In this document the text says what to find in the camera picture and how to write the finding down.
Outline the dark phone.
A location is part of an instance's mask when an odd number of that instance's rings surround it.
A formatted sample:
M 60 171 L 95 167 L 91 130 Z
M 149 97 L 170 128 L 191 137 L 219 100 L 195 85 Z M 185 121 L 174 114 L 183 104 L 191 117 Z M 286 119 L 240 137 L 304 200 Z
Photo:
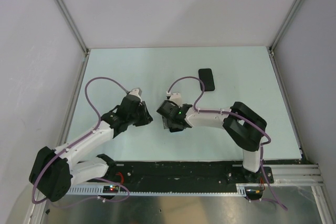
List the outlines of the dark phone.
M 166 118 L 163 118 L 162 121 L 163 121 L 163 128 L 164 129 L 169 129 L 170 128 L 169 120 L 166 119 Z

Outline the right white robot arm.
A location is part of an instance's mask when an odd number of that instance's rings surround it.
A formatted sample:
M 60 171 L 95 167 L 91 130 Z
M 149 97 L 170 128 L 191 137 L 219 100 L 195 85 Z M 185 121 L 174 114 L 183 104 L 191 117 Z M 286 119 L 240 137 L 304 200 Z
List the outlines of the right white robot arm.
M 157 109 L 164 127 L 171 133 L 193 127 L 213 127 L 225 130 L 243 150 L 243 178 L 253 183 L 261 177 L 261 139 L 265 136 L 267 122 L 242 102 L 229 109 L 196 111 L 191 104 L 177 105 L 165 100 Z

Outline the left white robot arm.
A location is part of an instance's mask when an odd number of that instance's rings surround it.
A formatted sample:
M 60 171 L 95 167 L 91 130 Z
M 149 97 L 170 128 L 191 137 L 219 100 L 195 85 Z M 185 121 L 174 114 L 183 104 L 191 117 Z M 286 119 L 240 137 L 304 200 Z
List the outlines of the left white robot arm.
M 112 181 L 118 171 L 116 162 L 106 154 L 83 161 L 87 154 L 116 138 L 131 125 L 145 126 L 152 122 L 142 102 L 122 101 L 100 116 L 96 126 L 79 139 L 54 149 L 43 147 L 36 156 L 29 181 L 33 191 L 40 191 L 47 200 L 60 200 L 70 187 L 90 181 Z

